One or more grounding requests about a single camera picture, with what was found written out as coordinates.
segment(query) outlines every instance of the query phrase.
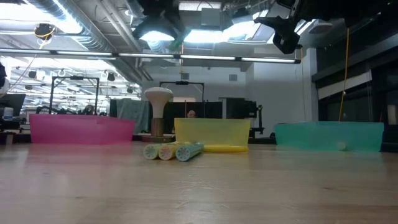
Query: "teal bin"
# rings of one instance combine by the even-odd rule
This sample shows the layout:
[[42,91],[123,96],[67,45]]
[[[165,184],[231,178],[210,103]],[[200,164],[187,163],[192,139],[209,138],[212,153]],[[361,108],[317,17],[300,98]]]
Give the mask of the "teal bin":
[[303,122],[278,124],[278,147],[319,151],[372,151],[381,148],[384,125],[365,122]]

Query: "wooden table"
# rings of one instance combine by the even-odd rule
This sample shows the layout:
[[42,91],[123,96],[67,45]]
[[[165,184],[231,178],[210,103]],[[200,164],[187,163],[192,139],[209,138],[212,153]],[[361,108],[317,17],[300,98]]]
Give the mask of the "wooden table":
[[397,154],[251,146],[184,163],[143,146],[3,149],[0,223],[398,223]]

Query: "lamp shade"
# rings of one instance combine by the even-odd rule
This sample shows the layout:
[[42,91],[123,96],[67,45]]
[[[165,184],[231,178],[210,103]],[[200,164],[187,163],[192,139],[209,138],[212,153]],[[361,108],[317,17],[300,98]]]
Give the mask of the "lamp shade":
[[166,88],[153,87],[145,91],[145,96],[152,105],[153,118],[163,118],[164,106],[173,98],[173,92]]

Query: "translucent plastic container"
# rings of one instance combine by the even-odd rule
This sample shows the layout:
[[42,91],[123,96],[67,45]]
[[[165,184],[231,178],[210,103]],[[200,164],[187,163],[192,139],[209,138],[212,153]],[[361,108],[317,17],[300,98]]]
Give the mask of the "translucent plastic container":
[[217,146],[223,149],[220,152],[228,152],[228,146],[242,146],[247,151],[251,125],[248,119],[176,118],[174,125],[178,142],[200,142],[205,151],[206,145],[212,145],[212,152],[217,152]]
[[30,135],[41,144],[117,144],[131,142],[134,121],[106,116],[32,114]]
[[362,122],[304,122],[275,126],[277,145],[319,151],[374,151],[381,148],[384,125]]

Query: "yellow bin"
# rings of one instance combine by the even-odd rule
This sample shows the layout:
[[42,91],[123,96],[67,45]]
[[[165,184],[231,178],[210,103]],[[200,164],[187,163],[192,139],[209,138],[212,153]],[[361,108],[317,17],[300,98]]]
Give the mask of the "yellow bin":
[[247,152],[248,119],[175,118],[178,142],[200,142],[205,152]]

